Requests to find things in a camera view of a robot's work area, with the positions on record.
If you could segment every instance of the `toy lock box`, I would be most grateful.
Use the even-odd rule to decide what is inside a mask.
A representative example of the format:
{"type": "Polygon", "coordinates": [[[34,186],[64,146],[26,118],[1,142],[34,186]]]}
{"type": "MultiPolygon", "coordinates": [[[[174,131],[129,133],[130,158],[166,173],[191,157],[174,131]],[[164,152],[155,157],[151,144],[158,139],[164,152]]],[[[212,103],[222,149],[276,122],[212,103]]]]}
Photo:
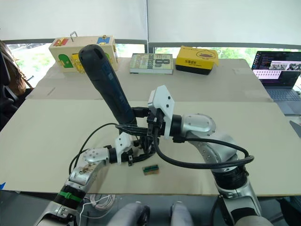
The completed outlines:
{"type": "Polygon", "coordinates": [[[215,50],[181,46],[175,68],[179,71],[208,75],[214,64],[218,66],[218,54],[215,50]]]}
{"type": "Polygon", "coordinates": [[[118,69],[116,44],[113,36],[89,36],[57,38],[50,45],[49,50],[55,61],[61,66],[62,72],[85,73],[79,61],[79,51],[90,44],[98,44],[105,52],[113,69],[118,69]]]}

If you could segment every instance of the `beige tabletop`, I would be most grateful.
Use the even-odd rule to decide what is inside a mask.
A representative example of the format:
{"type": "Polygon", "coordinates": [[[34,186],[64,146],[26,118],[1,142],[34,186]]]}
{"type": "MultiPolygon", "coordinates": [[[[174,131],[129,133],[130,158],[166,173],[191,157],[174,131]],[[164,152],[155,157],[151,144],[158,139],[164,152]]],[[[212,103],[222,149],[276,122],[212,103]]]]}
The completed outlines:
{"type": "MultiPolygon", "coordinates": [[[[263,101],[271,98],[244,59],[220,59],[209,75],[129,73],[131,58],[119,58],[116,75],[128,100],[147,100],[150,92],[166,85],[176,101],[263,101]]],[[[28,99],[102,99],[86,74],[62,73],[54,64],[28,99]]]]}
{"type": "MultiPolygon", "coordinates": [[[[146,106],[146,102],[131,102],[146,106]]],[[[246,166],[257,195],[301,194],[301,139],[275,103],[176,102],[175,114],[210,115],[217,132],[231,135],[255,160],[246,166]]],[[[0,184],[5,190],[58,192],[68,177],[68,166],[88,135],[97,127],[115,122],[103,100],[26,100],[0,132],[0,184]]],[[[145,120],[138,124],[146,126],[145,120]]],[[[114,144],[118,131],[109,126],[97,132],[87,147],[114,144]]],[[[169,157],[203,162],[188,143],[160,139],[169,157]]],[[[117,194],[216,195],[209,170],[183,169],[157,155],[146,161],[112,164],[90,192],[117,194]],[[145,176],[143,166],[158,164],[160,173],[145,176]]]]}

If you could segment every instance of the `laptop screen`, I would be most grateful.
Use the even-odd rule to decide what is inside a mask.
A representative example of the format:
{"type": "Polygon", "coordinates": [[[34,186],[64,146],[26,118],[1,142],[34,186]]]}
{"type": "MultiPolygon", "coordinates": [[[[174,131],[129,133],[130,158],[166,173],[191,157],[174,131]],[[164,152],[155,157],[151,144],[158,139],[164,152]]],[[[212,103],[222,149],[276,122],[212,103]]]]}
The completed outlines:
{"type": "Polygon", "coordinates": [[[301,74],[301,52],[257,51],[252,70],[265,87],[292,88],[301,74]]]}

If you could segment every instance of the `laptop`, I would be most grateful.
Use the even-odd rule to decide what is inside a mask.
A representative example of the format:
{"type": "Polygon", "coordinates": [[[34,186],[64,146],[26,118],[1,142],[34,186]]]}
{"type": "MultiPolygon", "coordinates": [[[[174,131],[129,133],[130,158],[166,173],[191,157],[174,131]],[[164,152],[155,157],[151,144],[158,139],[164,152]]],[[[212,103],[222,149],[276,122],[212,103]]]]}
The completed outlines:
{"type": "Polygon", "coordinates": [[[252,70],[284,115],[301,114],[301,98],[293,90],[301,74],[301,52],[257,51],[252,70]]]}

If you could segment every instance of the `book cover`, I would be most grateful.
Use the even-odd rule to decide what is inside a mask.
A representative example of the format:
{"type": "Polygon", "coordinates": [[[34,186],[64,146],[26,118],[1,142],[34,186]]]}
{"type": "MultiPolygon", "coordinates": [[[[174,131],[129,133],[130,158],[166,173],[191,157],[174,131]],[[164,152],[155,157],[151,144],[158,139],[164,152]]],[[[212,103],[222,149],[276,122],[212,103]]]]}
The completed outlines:
{"type": "Polygon", "coordinates": [[[131,73],[172,74],[174,68],[172,54],[133,53],[131,73]]]}

